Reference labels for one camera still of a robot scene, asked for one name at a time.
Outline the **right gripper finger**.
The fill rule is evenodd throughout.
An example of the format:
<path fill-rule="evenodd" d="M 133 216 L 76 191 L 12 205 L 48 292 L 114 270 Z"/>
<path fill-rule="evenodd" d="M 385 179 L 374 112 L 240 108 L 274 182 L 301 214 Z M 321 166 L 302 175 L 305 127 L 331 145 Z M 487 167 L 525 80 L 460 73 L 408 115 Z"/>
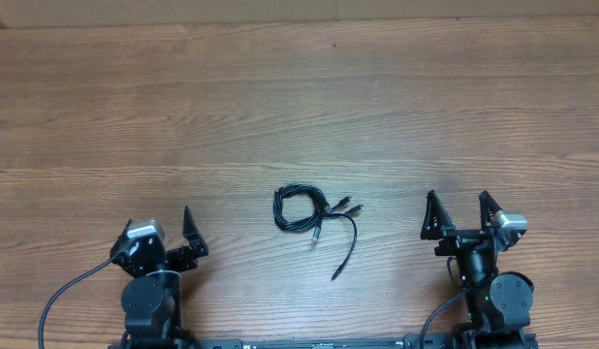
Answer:
<path fill-rule="evenodd" d="M 479 195 L 481 228 L 483 230 L 497 229 L 499 219 L 503 213 L 501 206 L 495 201 L 488 191 Z"/>
<path fill-rule="evenodd" d="M 421 239 L 439 240 L 451 236 L 456 226 L 443 207 L 437 193 L 431 190 L 426 195 L 426 214 L 420 233 Z"/>

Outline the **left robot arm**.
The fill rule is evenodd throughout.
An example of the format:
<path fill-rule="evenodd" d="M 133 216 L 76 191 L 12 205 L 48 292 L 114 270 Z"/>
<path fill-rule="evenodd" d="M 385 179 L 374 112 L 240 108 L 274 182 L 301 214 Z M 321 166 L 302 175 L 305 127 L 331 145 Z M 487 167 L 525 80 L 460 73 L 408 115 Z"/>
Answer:
<path fill-rule="evenodd" d="M 111 248 L 111 262 L 133 277 L 120 299 L 125 313 L 122 348 L 200 346 L 194 332 L 183 327 L 181 275 L 198 267 L 208 247 L 188 206 L 182 236 L 187 243 L 168 250 L 156 219 L 130 220 Z"/>

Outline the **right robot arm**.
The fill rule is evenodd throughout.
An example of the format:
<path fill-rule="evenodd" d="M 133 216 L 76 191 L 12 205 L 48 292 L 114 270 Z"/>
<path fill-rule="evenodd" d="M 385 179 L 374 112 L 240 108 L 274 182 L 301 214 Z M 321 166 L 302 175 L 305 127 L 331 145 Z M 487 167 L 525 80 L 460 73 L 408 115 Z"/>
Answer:
<path fill-rule="evenodd" d="M 487 191 L 479 194 L 480 227 L 459 229 L 438 195 L 426 195 L 426 214 L 420 238 L 435 240 L 434 254 L 447 259 L 447 271 L 459 292 L 427 317 L 418 338 L 420 348 L 536 348 L 536 336 L 524 329 L 531 323 L 534 284 L 516 271 L 501 272 L 498 255 L 514 247 L 527 231 L 519 213 L 504 210 Z M 468 321 L 450 333 L 429 335 L 437 315 L 465 301 Z"/>

